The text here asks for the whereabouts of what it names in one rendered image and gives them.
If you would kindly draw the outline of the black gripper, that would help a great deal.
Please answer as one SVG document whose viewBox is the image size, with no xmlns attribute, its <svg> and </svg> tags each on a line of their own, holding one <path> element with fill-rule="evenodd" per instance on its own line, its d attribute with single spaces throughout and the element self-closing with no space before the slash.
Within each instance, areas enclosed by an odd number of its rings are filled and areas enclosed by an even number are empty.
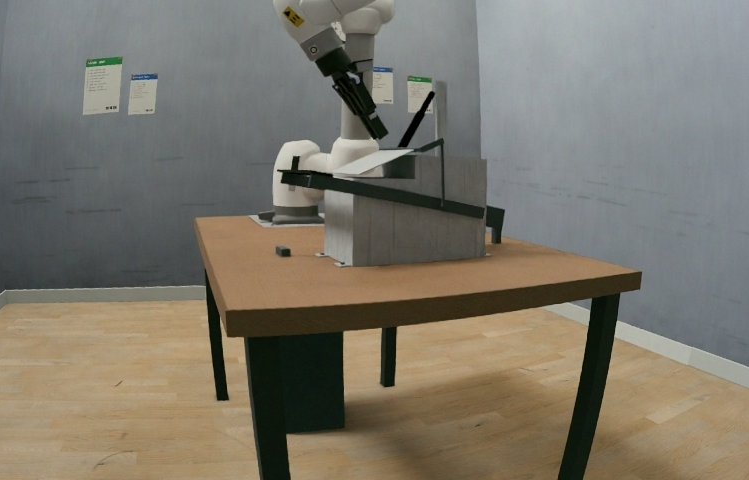
<svg viewBox="0 0 749 480">
<path fill-rule="evenodd" d="M 360 117 L 373 140 L 382 139 L 389 134 L 375 112 L 377 107 L 363 82 L 362 76 L 360 74 L 354 75 L 348 68 L 351 60 L 342 46 L 318 59 L 315 64 L 324 77 L 332 77 L 335 83 L 332 88 L 339 94 L 351 112 Z"/>
</svg>

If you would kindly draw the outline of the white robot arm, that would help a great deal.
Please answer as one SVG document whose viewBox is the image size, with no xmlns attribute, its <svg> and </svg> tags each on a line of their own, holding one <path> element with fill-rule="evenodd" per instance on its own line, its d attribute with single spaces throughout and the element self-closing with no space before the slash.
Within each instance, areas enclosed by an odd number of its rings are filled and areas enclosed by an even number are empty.
<svg viewBox="0 0 749 480">
<path fill-rule="evenodd" d="M 348 68 L 362 76 L 372 97 L 375 34 L 394 17 L 393 0 L 273 0 L 273 4 L 285 30 L 310 61 L 317 61 L 343 44 L 331 25 L 340 22 L 345 51 L 351 60 Z M 273 210 L 260 212 L 259 219 L 274 225 L 324 224 L 324 218 L 318 215 L 317 200 L 325 199 L 325 191 L 281 184 L 282 173 L 277 169 L 330 173 L 377 151 L 378 143 L 342 100 L 341 137 L 333 144 L 331 154 L 320 153 L 320 148 L 309 140 L 284 144 L 274 167 Z"/>
</svg>

